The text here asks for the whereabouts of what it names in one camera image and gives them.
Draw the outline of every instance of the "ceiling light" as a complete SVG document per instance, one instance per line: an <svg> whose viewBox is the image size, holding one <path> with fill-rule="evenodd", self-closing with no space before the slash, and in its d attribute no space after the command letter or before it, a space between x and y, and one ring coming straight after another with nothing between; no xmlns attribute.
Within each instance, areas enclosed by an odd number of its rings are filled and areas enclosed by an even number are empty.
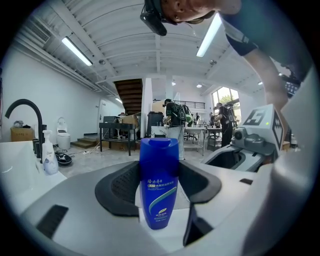
<svg viewBox="0 0 320 256"><path fill-rule="evenodd" d="M82 60L87 66L92 66L92 62L79 50L78 47L66 36L62 39L62 43L65 44L77 57Z"/></svg>
<svg viewBox="0 0 320 256"><path fill-rule="evenodd" d="M215 38L215 35L218 31L218 29L220 28L221 25L221 19L218 13L216 13L213 17L213 20L211 22L211 25L208 29L208 31L205 34L205 37L201 43L201 46L198 50L198 52L196 53L197 57L203 57L206 53L206 51L208 50L212 40Z"/></svg>
<svg viewBox="0 0 320 256"><path fill-rule="evenodd" d="M120 102L120 103L122 104L121 99L119 99L119 98L115 98L115 100L116 100L116 101L118 101L118 102Z"/></svg>

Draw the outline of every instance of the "soap dispenser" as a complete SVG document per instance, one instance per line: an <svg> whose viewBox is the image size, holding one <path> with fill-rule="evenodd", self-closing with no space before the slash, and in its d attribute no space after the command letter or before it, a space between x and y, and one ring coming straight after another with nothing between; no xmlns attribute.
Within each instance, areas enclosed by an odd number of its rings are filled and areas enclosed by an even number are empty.
<svg viewBox="0 0 320 256"><path fill-rule="evenodd" d="M54 146L49 137L51 130L43 130L45 142L42 144L42 163L46 174L52 175L58 172L58 160L55 155Z"/></svg>

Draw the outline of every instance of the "floor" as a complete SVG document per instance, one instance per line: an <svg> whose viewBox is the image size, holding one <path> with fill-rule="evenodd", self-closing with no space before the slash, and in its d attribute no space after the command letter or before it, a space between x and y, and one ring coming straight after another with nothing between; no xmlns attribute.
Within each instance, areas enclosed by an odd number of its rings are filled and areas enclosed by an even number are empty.
<svg viewBox="0 0 320 256"><path fill-rule="evenodd" d="M199 148L199 152L197 152L196 149L187 148L184 151L184 157L186 160L201 162L210 153L212 153L212 151L206 150L205 148L204 156L202 156L201 148ZM113 150L105 147L102 149L102 152L100 152L99 149L83 149L76 146L71 146L66 154L73 156L72 163L68 166L60 166L59 171L67 178L70 178L74 175L92 172L104 167L130 161L137 161L139 160L140 151L132 150L131 156L129 156L127 151Z"/></svg>

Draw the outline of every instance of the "toilet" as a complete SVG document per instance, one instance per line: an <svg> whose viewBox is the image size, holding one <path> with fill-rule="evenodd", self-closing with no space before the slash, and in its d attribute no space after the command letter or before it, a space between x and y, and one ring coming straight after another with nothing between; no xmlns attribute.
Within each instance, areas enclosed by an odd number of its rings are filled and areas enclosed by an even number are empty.
<svg viewBox="0 0 320 256"><path fill-rule="evenodd" d="M67 133L67 124L66 120L63 117L58 119L58 123L56 126L56 140L58 143L58 147L61 150L68 150L70 149L70 134Z"/></svg>

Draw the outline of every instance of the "white sink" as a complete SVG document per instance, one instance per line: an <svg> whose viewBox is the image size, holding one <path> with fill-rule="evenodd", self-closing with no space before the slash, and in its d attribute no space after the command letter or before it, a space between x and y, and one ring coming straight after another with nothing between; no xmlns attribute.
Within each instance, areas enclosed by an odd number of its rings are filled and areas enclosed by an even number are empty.
<svg viewBox="0 0 320 256"><path fill-rule="evenodd" d="M66 179L59 171L46 175L32 141L0 143L0 183L15 214Z"/></svg>

